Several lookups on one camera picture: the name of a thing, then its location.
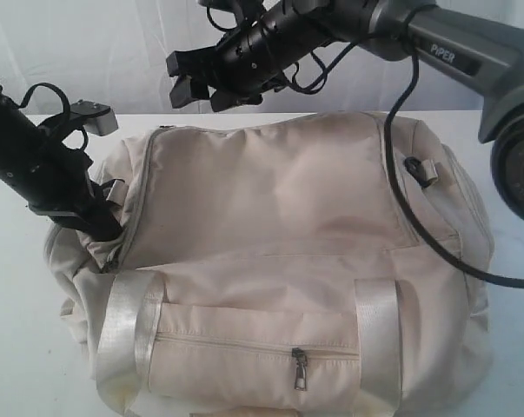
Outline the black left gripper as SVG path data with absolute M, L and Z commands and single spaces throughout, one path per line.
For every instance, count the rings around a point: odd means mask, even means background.
M 115 240 L 123 231 L 103 189 L 88 178 L 91 159 L 63 140 L 82 129 L 86 116 L 70 112 L 36 126 L 20 110 L 0 108 L 0 180 L 30 210 L 56 217 L 56 224 L 85 233 L 94 241 Z

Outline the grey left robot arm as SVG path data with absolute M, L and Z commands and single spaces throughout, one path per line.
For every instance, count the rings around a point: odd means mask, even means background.
M 107 136 L 118 128 L 113 109 L 80 100 L 70 103 L 56 85 L 45 83 L 61 100 L 62 110 L 35 125 L 22 112 L 36 90 L 20 103 L 0 83 L 0 180 L 20 195 L 36 215 L 107 242 L 122 233 L 105 195 L 106 186 L 89 177 L 89 136 Z

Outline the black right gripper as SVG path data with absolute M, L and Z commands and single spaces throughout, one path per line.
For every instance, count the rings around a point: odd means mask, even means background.
M 176 81 L 169 93 L 173 109 L 207 101 L 214 112 L 262 103 L 266 91 L 287 87 L 305 95 L 327 83 L 329 65 L 315 49 L 336 40 L 330 29 L 339 1 L 280 1 L 266 9 L 262 1 L 206 1 L 210 24 L 223 33 L 216 46 L 175 50 L 166 58 Z M 308 86 L 298 84 L 299 61 L 311 56 L 321 74 Z M 295 67 L 292 76 L 284 70 Z M 209 86 L 195 78 L 210 78 Z

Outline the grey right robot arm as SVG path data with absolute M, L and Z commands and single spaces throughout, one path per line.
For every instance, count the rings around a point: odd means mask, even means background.
M 332 43 L 395 62 L 411 52 L 483 99 L 479 139 L 492 143 L 491 170 L 502 200 L 524 220 L 524 30 L 440 8 L 434 1 L 208 1 L 234 15 L 219 42 L 175 51 L 174 108 L 209 101 L 224 111 L 257 105 L 289 86 L 284 70 Z

